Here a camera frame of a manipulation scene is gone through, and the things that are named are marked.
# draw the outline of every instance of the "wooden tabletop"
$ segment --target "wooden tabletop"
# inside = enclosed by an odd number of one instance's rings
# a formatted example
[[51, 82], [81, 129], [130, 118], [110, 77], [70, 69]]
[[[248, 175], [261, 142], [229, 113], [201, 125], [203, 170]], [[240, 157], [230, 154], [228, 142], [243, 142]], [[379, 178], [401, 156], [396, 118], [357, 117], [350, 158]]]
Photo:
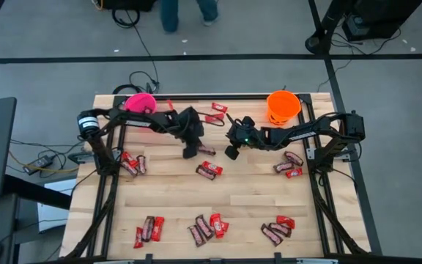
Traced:
[[[316, 117], [334, 111], [330, 94], [311, 96]], [[109, 109], [113, 99], [113, 95], [97, 95], [94, 107]], [[257, 128], [272, 126], [265, 116], [265, 100], [222, 100], [218, 103], [228, 106], [228, 113], [233, 118], [242, 119], [249, 115]], [[190, 105], [197, 111], [213, 112], [210, 100], [174, 101], [177, 111]], [[158, 102], [158, 111], [168, 109], [166, 102]], [[305, 107], [303, 112], [308, 120]], [[292, 125], [298, 125], [297, 118], [287, 127]], [[147, 253], [152, 253], [155, 259], [271, 258], [274, 252], [282, 253], [283, 257], [323, 255], [308, 175], [287, 179], [284, 174], [277, 175], [273, 171], [274, 164], [284, 161], [284, 150], [267, 152], [242, 148], [237, 160], [232, 161], [224, 154], [229, 145], [225, 134], [230, 126], [229, 121], [222, 128], [204, 124], [205, 135], [201, 140], [214, 147], [217, 155], [198, 154], [188, 160], [182, 158], [183, 143], [173, 136], [144, 128], [127, 129], [125, 150], [132, 155], [145, 155], [148, 170], [145, 176], [135, 179], [124, 169], [120, 172], [109, 260], [140, 260]], [[326, 144], [330, 138], [322, 136], [321, 140]], [[291, 143], [286, 150], [305, 158], [302, 141]], [[195, 168], [203, 161], [222, 166], [223, 175], [211, 181], [196, 174]], [[351, 174], [346, 163], [335, 161], [334, 168]], [[78, 181], [94, 169], [94, 164], [81, 165]], [[330, 173], [329, 178], [339, 221], [359, 246], [369, 250], [352, 180], [337, 172]], [[75, 190], [60, 256], [73, 249], [91, 224], [98, 182], [99, 176], [93, 175]], [[229, 231], [224, 238], [212, 238], [196, 248], [187, 227], [194, 224], [198, 215], [204, 214], [205, 219], [209, 219], [212, 213], [220, 213], [223, 221], [230, 223]], [[290, 216], [296, 222], [292, 237], [284, 239], [278, 247], [274, 247], [260, 231], [261, 225], [275, 221], [276, 215]], [[142, 227], [146, 216], [165, 217], [161, 241], [145, 243], [143, 248], [134, 249], [136, 227]], [[326, 218], [325, 224], [330, 249], [334, 252], [332, 229]], [[97, 234], [97, 254], [100, 253], [102, 235], [103, 226]]]

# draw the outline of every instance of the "table leg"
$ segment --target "table leg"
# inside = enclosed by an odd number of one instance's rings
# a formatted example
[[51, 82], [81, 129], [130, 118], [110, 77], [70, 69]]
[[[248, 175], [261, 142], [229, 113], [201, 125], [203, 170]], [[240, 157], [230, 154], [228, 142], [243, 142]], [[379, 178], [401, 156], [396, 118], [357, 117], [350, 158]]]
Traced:
[[70, 209], [71, 196], [10, 175], [4, 176], [3, 192], [5, 194], [17, 194], [20, 198], [34, 200], [45, 205]]

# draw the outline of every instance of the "sneaker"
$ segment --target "sneaker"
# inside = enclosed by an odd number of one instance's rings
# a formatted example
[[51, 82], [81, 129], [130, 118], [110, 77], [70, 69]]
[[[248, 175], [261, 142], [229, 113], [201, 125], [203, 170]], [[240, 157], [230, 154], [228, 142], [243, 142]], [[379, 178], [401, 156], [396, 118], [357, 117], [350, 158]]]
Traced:
[[201, 20], [201, 22], [203, 23], [203, 25], [204, 26], [211, 26], [211, 25], [213, 25], [217, 20], [218, 20], [218, 18], [219, 18], [219, 15], [214, 19], [214, 20], [211, 20], [211, 21], [206, 21], [204, 18]]

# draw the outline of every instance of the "gray floor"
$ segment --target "gray floor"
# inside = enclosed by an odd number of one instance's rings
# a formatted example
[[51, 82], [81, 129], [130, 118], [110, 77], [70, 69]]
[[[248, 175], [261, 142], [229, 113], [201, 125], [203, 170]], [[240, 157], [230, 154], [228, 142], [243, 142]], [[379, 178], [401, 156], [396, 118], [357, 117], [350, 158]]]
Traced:
[[[180, 3], [176, 34], [163, 33], [157, 7], [142, 16], [138, 28], [153, 55], [308, 53], [303, 41], [314, 26], [306, 1], [220, 0], [221, 19], [210, 28], [199, 24], [192, 0]], [[328, 5], [329, 1], [317, 1], [321, 15]], [[380, 53], [404, 54], [411, 47], [422, 53], [422, 5], [401, 30], [401, 37]], [[361, 48], [373, 51], [379, 43], [370, 40]], [[348, 53], [332, 50], [332, 54]], [[0, 11], [0, 57], [145, 54], [133, 30], [115, 26], [109, 12], [96, 11], [89, 0], [6, 0]], [[294, 92], [314, 92], [328, 77], [319, 61], [157, 62], [157, 66], [162, 91], [167, 93], [270, 92], [284, 85]], [[75, 142], [77, 113], [92, 105], [95, 94], [111, 93], [127, 83], [133, 70], [153, 74], [149, 62], [0, 65], [0, 97], [18, 99], [13, 138], [44, 144]], [[361, 166], [383, 252], [422, 257], [422, 60], [354, 61], [337, 77], [347, 109], [365, 117]], [[330, 86], [321, 90], [330, 92]], [[12, 151], [31, 161], [40, 150], [12, 146]], [[25, 203], [21, 215], [22, 225], [35, 222], [35, 205]], [[59, 246], [62, 231], [24, 244], [21, 263], [45, 260]], [[34, 232], [26, 230], [20, 241]]]

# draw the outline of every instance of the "person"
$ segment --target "person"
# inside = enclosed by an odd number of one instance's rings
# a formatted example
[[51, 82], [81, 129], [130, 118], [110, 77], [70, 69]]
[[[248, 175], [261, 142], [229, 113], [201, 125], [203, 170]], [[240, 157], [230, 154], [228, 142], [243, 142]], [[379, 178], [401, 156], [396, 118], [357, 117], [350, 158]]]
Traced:
[[[202, 23], [211, 26], [218, 19], [218, 3], [216, 0], [196, 0], [203, 14]], [[162, 0], [160, 19], [167, 33], [174, 33], [179, 26], [179, 0]]]

